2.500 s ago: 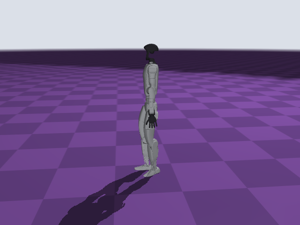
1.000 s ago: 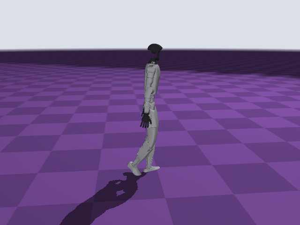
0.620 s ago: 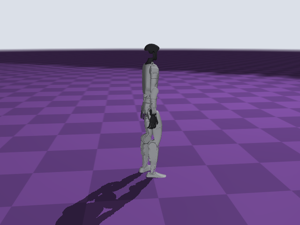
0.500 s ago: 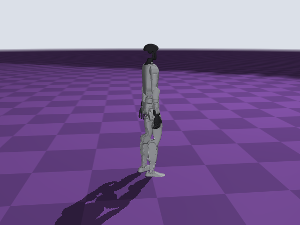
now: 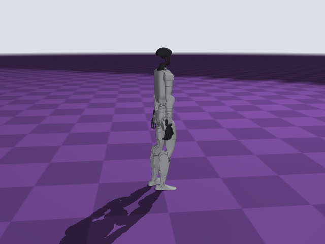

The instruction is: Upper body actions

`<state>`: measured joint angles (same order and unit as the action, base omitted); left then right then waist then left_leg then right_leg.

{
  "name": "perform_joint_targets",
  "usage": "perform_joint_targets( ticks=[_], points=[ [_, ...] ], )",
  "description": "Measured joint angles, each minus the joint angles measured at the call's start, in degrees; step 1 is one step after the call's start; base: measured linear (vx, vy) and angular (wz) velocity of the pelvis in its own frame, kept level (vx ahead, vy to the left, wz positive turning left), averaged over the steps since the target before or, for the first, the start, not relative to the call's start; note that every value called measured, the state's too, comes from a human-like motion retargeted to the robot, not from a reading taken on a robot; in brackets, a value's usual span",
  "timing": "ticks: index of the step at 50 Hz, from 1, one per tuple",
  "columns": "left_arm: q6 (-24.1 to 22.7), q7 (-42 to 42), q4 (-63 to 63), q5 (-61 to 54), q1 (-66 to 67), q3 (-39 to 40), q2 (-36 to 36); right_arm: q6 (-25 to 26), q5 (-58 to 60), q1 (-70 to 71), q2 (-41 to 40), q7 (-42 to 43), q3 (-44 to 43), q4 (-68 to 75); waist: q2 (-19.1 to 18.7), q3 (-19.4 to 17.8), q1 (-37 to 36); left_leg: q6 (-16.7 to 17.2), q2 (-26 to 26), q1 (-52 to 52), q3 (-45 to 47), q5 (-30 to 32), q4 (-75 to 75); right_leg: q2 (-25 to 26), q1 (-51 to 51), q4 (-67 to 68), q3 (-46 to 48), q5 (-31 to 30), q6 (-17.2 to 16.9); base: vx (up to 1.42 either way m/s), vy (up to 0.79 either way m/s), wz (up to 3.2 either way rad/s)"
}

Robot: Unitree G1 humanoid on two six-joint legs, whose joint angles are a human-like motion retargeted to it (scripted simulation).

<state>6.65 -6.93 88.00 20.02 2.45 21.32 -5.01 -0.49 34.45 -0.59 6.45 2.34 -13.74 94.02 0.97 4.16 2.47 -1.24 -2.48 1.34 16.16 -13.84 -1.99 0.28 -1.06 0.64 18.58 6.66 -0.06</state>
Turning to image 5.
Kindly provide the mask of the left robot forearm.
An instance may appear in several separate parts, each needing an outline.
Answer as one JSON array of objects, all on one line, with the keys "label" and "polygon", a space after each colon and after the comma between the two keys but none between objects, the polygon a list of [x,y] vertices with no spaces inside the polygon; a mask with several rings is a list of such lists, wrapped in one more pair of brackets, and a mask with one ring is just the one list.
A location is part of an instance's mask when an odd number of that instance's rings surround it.
[{"label": "left robot forearm", "polygon": [[[154,110],[156,111],[156,109],[158,109],[158,106],[160,105],[160,103],[158,103],[156,100],[155,100],[155,94],[153,96],[153,99],[154,99]],[[155,114],[155,113],[154,113]]]}]

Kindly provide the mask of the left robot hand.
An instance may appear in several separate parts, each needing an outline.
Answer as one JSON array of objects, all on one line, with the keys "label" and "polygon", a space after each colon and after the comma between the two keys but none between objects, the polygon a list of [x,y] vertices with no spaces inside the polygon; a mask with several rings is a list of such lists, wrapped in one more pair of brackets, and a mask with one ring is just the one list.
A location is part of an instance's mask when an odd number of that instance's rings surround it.
[{"label": "left robot hand", "polygon": [[[154,115],[154,113],[155,113],[155,110],[153,110],[153,115]],[[153,125],[153,127],[152,127],[152,125]],[[154,128],[153,118],[152,118],[152,122],[151,122],[151,128]],[[155,124],[155,128],[156,128],[156,124]],[[154,129],[155,129],[155,128],[154,128]]]}]

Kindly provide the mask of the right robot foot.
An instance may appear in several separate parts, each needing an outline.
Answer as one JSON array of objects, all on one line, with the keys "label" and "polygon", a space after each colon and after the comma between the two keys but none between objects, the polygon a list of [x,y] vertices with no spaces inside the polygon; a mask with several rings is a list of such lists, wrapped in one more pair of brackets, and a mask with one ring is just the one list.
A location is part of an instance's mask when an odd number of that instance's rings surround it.
[{"label": "right robot foot", "polygon": [[169,185],[166,185],[165,184],[165,187],[160,187],[160,185],[156,185],[155,186],[155,190],[175,190],[176,187],[173,187],[173,186],[169,186]]}]

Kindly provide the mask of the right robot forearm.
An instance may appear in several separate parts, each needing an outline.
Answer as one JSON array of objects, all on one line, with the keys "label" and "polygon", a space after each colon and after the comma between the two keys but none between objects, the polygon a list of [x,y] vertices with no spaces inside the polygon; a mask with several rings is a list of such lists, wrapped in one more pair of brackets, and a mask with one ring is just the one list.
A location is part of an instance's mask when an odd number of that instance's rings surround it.
[{"label": "right robot forearm", "polygon": [[165,117],[168,120],[168,124],[172,124],[173,120],[173,108],[174,108],[174,102],[175,102],[175,98],[174,97],[169,97],[167,100],[167,104],[166,104],[166,114]]}]

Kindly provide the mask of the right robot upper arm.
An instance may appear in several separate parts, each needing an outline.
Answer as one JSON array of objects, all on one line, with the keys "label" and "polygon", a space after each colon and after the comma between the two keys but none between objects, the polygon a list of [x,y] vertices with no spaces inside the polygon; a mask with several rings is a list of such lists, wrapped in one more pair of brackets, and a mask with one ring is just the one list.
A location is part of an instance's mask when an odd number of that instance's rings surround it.
[{"label": "right robot upper arm", "polygon": [[167,102],[169,97],[173,97],[171,93],[173,91],[174,75],[169,72],[164,72],[163,80],[165,82],[165,96]]}]

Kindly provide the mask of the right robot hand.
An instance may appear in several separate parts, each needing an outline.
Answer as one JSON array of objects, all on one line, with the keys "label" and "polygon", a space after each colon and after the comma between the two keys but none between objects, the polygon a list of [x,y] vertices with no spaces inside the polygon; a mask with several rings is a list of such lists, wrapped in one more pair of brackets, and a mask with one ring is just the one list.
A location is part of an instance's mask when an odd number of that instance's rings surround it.
[{"label": "right robot hand", "polygon": [[167,126],[167,127],[165,130],[165,136],[162,140],[170,140],[172,138],[172,135],[174,134],[174,132],[173,132],[173,128],[171,127],[172,124],[169,125],[167,119],[165,121],[165,126]]}]

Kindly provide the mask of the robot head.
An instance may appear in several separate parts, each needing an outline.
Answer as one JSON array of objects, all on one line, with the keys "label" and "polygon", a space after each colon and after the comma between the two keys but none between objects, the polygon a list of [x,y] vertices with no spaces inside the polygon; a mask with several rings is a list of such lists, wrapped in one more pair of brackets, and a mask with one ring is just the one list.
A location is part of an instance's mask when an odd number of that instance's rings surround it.
[{"label": "robot head", "polygon": [[[156,53],[156,55],[161,56],[161,58],[165,58],[165,62],[164,63],[160,63],[160,66],[158,67],[157,71],[161,71],[164,70],[164,68],[166,68],[166,65],[170,64],[170,55],[172,54],[172,51],[168,48],[159,48]],[[168,61],[167,61],[168,58]]]}]

